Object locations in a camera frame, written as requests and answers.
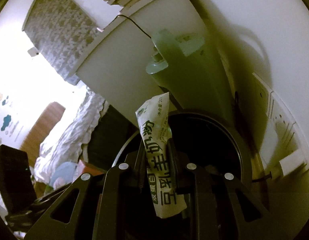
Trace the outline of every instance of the wire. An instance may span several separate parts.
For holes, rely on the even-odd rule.
[[[252,180],[252,182],[260,182],[260,181],[263,181],[263,180],[266,180],[266,179],[269,179],[269,178],[271,178],[271,179],[272,179],[271,172],[270,172],[268,175],[263,176],[263,177],[262,177],[262,178],[260,178],[260,179],[253,179],[253,180]]]
[[[138,24],[136,24],[134,20],[132,20],[131,18],[129,18],[128,16],[125,16],[125,15],[123,15],[123,14],[118,14],[118,15],[115,17],[115,19],[117,19],[119,16],[125,17],[125,18],[127,18],[128,20],[132,21],[133,24],[136,25],[136,26],[138,27],[139,30],[141,30],[145,35],[147,35],[149,38],[151,38],[151,36],[150,36],[148,33],[146,33],[143,29],[141,29],[141,27],[140,27]]]

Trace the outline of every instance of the curtain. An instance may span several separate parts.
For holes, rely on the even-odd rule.
[[[100,33],[73,0],[35,0],[23,30],[57,73],[72,85],[80,79],[70,75],[71,71]]]

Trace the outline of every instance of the white bedsheet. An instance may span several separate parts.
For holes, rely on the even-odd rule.
[[[48,184],[60,164],[78,162],[81,145],[90,141],[92,131],[108,107],[109,103],[102,96],[87,87],[80,88],[77,102],[65,110],[40,145],[40,155],[34,165],[36,181]]]

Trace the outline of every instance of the wall switch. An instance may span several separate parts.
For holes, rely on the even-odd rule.
[[[278,139],[281,142],[284,142],[289,134],[289,131],[291,130],[292,125],[295,123],[295,120],[286,105],[281,101],[276,93],[271,94],[270,105],[269,118],[275,125]]]
[[[296,122],[292,125],[284,144],[287,154],[294,152],[296,149],[301,150],[306,160],[306,165],[303,167],[302,172],[309,170],[309,145]]]
[[[309,145],[293,115],[280,97],[261,78],[253,73],[256,104],[268,117],[267,126],[258,151],[265,171],[271,170],[278,162],[292,153],[305,160],[301,173],[309,169]]]
[[[271,105],[271,94],[273,90],[256,74],[253,73],[255,82],[255,98],[259,107],[262,108],[266,116],[269,116]]]

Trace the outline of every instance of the wall socket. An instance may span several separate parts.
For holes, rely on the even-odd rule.
[[[257,103],[262,108],[266,116],[269,116],[270,105],[271,105],[271,94],[273,90],[256,74],[253,73],[254,77],[254,91]]]
[[[309,146],[293,115],[280,97],[256,73],[253,73],[253,76],[255,80],[255,98],[273,124],[277,133],[276,140],[280,145],[280,152],[273,152],[272,154],[279,154],[279,159],[282,159],[295,150],[301,149],[307,162],[302,171],[307,171],[309,169]]]

